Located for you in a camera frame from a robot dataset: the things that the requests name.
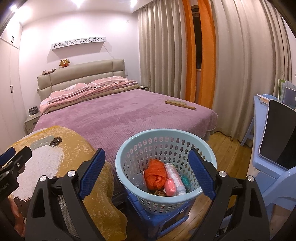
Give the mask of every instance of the orange plastic bag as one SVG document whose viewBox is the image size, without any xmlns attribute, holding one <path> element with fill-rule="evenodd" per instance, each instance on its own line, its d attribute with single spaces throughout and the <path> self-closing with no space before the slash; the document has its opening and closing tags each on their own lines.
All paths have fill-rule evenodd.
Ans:
<svg viewBox="0 0 296 241">
<path fill-rule="evenodd" d="M 150 160 L 144 179 L 149 190 L 161 190 L 167 180 L 164 163 L 156 159 Z"/>
</svg>

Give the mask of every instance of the ceiling light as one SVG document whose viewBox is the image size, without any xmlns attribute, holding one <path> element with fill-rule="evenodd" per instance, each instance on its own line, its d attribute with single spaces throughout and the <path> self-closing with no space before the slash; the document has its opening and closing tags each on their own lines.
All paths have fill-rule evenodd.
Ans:
<svg viewBox="0 0 296 241">
<path fill-rule="evenodd" d="M 29 19 L 32 15 L 32 10 L 27 6 L 22 6 L 15 10 L 14 18 L 16 18 L 20 23 L 23 23 Z"/>
<path fill-rule="evenodd" d="M 16 12 L 16 10 L 17 10 L 17 6 L 16 6 L 16 5 L 12 5 L 12 6 L 10 7 L 10 10 L 13 11 L 13 12 Z"/>
<path fill-rule="evenodd" d="M 81 4 L 84 2 L 84 0 L 71 0 L 71 1 L 76 4 L 77 8 L 80 8 Z"/>
<path fill-rule="evenodd" d="M 137 4 L 138 0 L 131 0 L 131 8 Z"/>
</svg>

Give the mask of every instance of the pink pillow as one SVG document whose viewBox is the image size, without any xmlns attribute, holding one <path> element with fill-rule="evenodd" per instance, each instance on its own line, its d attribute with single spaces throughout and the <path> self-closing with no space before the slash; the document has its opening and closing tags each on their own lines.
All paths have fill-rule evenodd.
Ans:
<svg viewBox="0 0 296 241">
<path fill-rule="evenodd" d="M 71 97 L 73 95 L 81 93 L 82 91 L 86 90 L 88 87 L 89 86 L 85 83 L 79 83 L 79 84 L 71 85 L 68 88 L 65 88 L 63 90 L 52 92 L 49 96 L 48 103 L 53 103 L 58 100 Z"/>
<path fill-rule="evenodd" d="M 125 81 L 128 81 L 128 79 L 123 78 L 121 76 L 112 76 L 112 77 L 108 77 L 108 78 L 95 80 L 95 81 L 89 83 L 89 86 L 92 88 L 99 88 L 99 87 L 106 86 L 109 84 L 125 82 Z"/>
</svg>

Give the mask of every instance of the ceiling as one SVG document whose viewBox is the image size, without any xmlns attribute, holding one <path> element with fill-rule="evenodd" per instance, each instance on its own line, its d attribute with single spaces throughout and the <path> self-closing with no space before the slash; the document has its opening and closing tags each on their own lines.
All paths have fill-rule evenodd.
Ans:
<svg viewBox="0 0 296 241">
<path fill-rule="evenodd" d="M 30 17 L 20 19 L 24 26 L 36 20 L 49 16 L 82 11 L 118 11 L 133 13 L 142 6 L 153 0 L 138 0 L 137 4 L 131 8 L 131 0 L 85 0 L 78 8 L 71 0 L 28 0 L 21 8 L 30 11 Z"/>
</svg>

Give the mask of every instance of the orange curtain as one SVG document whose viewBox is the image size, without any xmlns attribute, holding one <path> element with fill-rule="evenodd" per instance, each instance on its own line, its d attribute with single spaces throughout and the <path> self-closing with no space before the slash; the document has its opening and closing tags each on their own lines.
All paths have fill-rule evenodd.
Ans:
<svg viewBox="0 0 296 241">
<path fill-rule="evenodd" d="M 183 5 L 185 11 L 187 41 L 187 75 L 185 100 L 194 102 L 196 89 L 196 50 L 193 17 L 189 1 L 183 0 Z"/>
<path fill-rule="evenodd" d="M 202 67 L 198 104 L 212 108 L 216 78 L 216 35 L 209 0 L 198 0 L 202 29 Z"/>
</svg>

